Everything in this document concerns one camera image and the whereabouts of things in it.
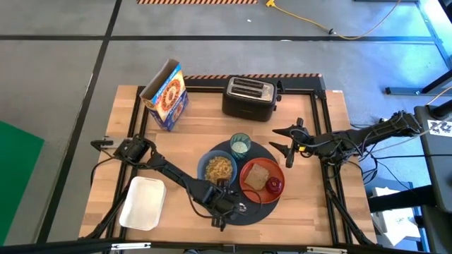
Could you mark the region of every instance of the black and yellow striped tape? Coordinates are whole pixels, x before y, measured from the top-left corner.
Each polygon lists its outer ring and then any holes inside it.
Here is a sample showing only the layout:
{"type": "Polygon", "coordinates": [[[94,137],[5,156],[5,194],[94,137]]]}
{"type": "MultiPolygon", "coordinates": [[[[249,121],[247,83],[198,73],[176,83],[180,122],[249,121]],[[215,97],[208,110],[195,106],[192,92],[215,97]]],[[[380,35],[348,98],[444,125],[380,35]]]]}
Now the black and yellow striped tape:
{"type": "Polygon", "coordinates": [[[257,4],[258,0],[136,0],[137,4],[257,4]]]}
{"type": "MultiPolygon", "coordinates": [[[[230,75],[186,75],[184,79],[223,79],[230,75]]],[[[320,73],[286,73],[286,74],[246,74],[236,75],[245,78],[308,78],[317,77],[320,78],[320,73]]]]}

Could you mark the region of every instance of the gray floor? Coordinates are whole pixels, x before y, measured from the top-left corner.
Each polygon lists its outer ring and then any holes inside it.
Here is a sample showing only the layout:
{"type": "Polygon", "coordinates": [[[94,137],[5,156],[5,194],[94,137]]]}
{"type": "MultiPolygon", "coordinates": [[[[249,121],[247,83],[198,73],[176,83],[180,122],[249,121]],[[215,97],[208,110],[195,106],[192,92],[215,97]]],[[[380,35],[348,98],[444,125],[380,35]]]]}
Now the gray floor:
{"type": "MultiPolygon", "coordinates": [[[[279,1],[283,8],[315,18],[338,32],[358,35],[378,22],[392,3],[351,0],[279,1]]],[[[124,1],[115,35],[322,35],[312,25],[254,6],[137,6],[124,1]]],[[[113,0],[0,2],[0,34],[103,35],[113,0]]],[[[402,4],[372,35],[429,36],[414,4],[402,4]]],[[[0,42],[0,119],[46,140],[8,235],[7,244],[34,241],[64,149],[90,80],[100,42],[0,42]]],[[[387,86],[419,87],[447,67],[432,43],[383,42],[110,42],[50,241],[75,239],[118,85],[145,85],[168,58],[184,74],[322,73],[326,88],[344,90],[350,120],[373,123],[398,110],[412,111],[430,97],[392,97],[387,86]]],[[[388,140],[379,145],[396,143],[388,140]]],[[[418,140],[379,155],[421,154],[418,140]]],[[[429,183],[424,159],[385,162],[415,186],[429,183]]],[[[370,169],[370,161],[362,163],[370,169]]],[[[379,176],[391,179],[385,170],[379,176]]]]}

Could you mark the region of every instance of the white container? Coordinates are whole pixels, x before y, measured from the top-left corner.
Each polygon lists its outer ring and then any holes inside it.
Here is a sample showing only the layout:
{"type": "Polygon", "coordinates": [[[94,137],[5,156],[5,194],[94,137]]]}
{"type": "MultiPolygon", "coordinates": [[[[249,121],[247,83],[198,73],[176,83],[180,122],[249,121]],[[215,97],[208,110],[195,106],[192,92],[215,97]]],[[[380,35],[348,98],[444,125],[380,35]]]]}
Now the white container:
{"type": "Polygon", "coordinates": [[[167,189],[161,180],[132,179],[119,223],[131,229],[151,230],[158,225],[167,189]]]}

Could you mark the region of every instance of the green mat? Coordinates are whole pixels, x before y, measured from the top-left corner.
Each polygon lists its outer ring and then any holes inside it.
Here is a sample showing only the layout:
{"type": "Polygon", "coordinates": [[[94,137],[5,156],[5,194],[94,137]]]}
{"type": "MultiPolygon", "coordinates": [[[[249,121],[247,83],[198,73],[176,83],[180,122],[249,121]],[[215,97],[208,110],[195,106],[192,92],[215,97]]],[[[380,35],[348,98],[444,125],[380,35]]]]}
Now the green mat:
{"type": "Polygon", "coordinates": [[[0,246],[4,244],[44,140],[0,121],[0,246]]]}

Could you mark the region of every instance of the bowl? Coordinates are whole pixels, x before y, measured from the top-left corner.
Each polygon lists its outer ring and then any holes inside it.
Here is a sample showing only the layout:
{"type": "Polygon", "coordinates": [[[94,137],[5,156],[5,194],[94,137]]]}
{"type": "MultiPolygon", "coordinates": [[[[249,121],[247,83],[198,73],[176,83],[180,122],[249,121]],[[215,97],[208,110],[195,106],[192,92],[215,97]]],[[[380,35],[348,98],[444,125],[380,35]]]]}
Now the bowl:
{"type": "Polygon", "coordinates": [[[243,159],[251,148],[251,138],[245,133],[235,133],[231,137],[230,146],[232,156],[235,159],[243,159]]]}
{"type": "Polygon", "coordinates": [[[208,153],[206,153],[205,155],[203,155],[198,162],[198,179],[202,179],[205,180],[205,175],[206,175],[206,167],[209,164],[209,160],[213,159],[214,157],[224,157],[227,158],[228,160],[231,161],[232,164],[232,175],[231,175],[231,179],[229,180],[229,184],[231,185],[231,183],[235,180],[235,177],[237,176],[237,164],[235,163],[234,158],[232,157],[232,155],[228,154],[225,151],[222,150],[212,150],[208,153]]]}
{"type": "Polygon", "coordinates": [[[259,203],[259,197],[261,197],[261,202],[263,204],[268,204],[277,200],[281,196],[281,193],[283,193],[284,191],[284,185],[285,185],[284,173],[282,169],[279,167],[279,165],[271,159],[267,158],[252,159],[249,162],[247,162],[245,166],[243,166],[242,171],[240,172],[241,190],[243,191],[247,198],[256,203],[259,203]],[[280,179],[282,184],[281,192],[271,193],[267,191],[266,187],[264,187],[262,190],[254,190],[251,186],[245,183],[245,179],[248,176],[250,170],[253,168],[254,164],[258,164],[259,166],[262,166],[263,168],[267,169],[269,173],[268,178],[276,177],[277,179],[280,179]],[[246,190],[256,191],[259,194],[259,196],[257,196],[257,194],[255,194],[252,191],[246,190]]]}

